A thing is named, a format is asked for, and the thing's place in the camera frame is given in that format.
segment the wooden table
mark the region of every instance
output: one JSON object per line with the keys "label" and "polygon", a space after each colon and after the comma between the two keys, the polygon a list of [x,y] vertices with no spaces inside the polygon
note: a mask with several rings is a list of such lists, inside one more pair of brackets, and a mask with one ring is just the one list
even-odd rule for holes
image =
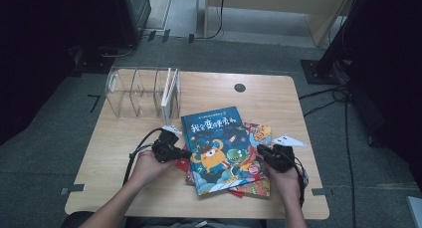
{"label": "wooden table", "polygon": [[[238,93],[236,84],[246,86]],[[313,196],[312,189],[322,188],[313,148],[292,78],[181,72],[181,115],[236,106],[243,121],[267,124],[273,137],[287,134],[308,146],[294,147],[305,166],[310,184],[306,189],[303,211],[306,219],[325,219],[329,215],[325,196]],[[173,123],[181,129],[180,118]],[[97,211],[121,188],[128,155],[154,128],[161,127],[159,117],[117,118],[105,102],[87,148],[75,184],[84,184],[82,192],[72,192],[66,212]],[[153,142],[158,134],[147,142]],[[183,136],[176,143],[184,144]],[[271,199],[238,198],[230,193],[196,195],[185,184],[185,172],[177,167],[148,184],[134,199],[127,216],[200,217],[200,218],[284,218],[279,193],[272,183]]]}

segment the book title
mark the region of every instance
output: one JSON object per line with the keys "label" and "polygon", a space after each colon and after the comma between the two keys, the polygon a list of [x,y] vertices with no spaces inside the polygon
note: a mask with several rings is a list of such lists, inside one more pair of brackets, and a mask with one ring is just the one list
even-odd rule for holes
{"label": "book title", "polygon": [[192,132],[197,132],[223,127],[226,125],[230,125],[230,123],[236,122],[234,118],[226,117],[225,115],[226,113],[224,112],[202,115],[199,117],[199,119],[206,118],[203,123],[194,123],[190,126],[190,129],[192,130]]}

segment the black equipment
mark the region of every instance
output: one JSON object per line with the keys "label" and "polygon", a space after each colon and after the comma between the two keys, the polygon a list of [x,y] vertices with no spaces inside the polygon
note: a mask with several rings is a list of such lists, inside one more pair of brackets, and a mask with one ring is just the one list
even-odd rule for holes
{"label": "black equipment", "polygon": [[149,0],[57,0],[84,53],[77,71],[105,73],[115,57],[139,42],[151,13]]}
{"label": "black equipment", "polygon": [[[161,131],[158,139],[153,144],[143,145],[143,143],[156,131]],[[155,159],[159,162],[166,162],[169,160],[177,160],[180,158],[189,159],[192,155],[192,152],[188,150],[180,149],[179,147],[174,146],[179,138],[171,131],[168,131],[164,128],[156,128],[152,130],[136,147],[136,150],[129,155],[129,164],[127,165],[126,174],[124,175],[123,184],[129,179],[130,171],[136,158],[136,155],[151,147],[154,152]]]}
{"label": "black equipment", "polygon": [[301,197],[299,198],[299,201],[302,207],[305,202],[305,188],[308,186],[309,179],[301,162],[295,158],[293,148],[291,146],[274,144],[273,149],[270,149],[267,146],[259,144],[257,149],[258,153],[264,157],[264,161],[277,171],[286,172],[292,167],[295,169],[298,173],[299,189],[301,190]]}

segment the person's left hand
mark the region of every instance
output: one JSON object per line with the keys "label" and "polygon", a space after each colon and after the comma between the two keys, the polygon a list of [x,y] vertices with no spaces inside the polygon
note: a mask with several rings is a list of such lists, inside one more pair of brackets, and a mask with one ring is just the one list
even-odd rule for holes
{"label": "person's left hand", "polygon": [[128,182],[135,182],[141,188],[175,163],[175,160],[159,162],[152,151],[143,151],[137,156],[136,165]]}

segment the picture book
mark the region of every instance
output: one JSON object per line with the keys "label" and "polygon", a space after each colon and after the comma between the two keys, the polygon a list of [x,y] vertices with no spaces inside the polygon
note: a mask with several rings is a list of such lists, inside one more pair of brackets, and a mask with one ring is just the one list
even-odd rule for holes
{"label": "picture book", "polygon": [[[193,180],[193,172],[192,172],[192,170],[190,169],[190,166],[189,166],[189,167],[187,167],[185,181],[186,181],[186,185],[191,185],[191,186],[194,186],[194,185],[195,185],[195,182],[194,182],[194,180]],[[242,198],[242,197],[245,195],[245,193],[244,193],[244,192],[242,192],[242,191],[238,191],[238,190],[236,190],[236,189],[233,189],[233,190],[231,190],[231,189],[227,189],[227,192],[229,192],[229,193],[231,193],[231,194],[233,194],[233,195],[235,195],[235,196],[237,196],[237,197],[240,197],[240,198]]]}
{"label": "picture book", "polygon": [[179,70],[169,68],[160,104],[164,125],[171,125],[171,120],[179,117],[180,93]]}
{"label": "picture book", "polygon": [[[271,143],[271,127],[268,125],[244,122],[244,127],[248,135],[249,141],[257,149],[258,144],[270,145]],[[261,167],[265,167],[264,159],[258,154],[257,160]],[[246,196],[268,199],[270,198],[270,178],[266,175],[267,171],[263,171],[262,179],[248,184],[230,188],[231,190],[243,192]]]}
{"label": "picture book", "polygon": [[[182,147],[183,150],[187,150],[186,144]],[[176,160],[176,164],[174,164],[176,167],[180,168],[183,171],[189,170],[189,159],[187,158],[180,158]]]}
{"label": "picture book", "polygon": [[197,194],[207,194],[262,178],[258,152],[236,107],[181,117]]}

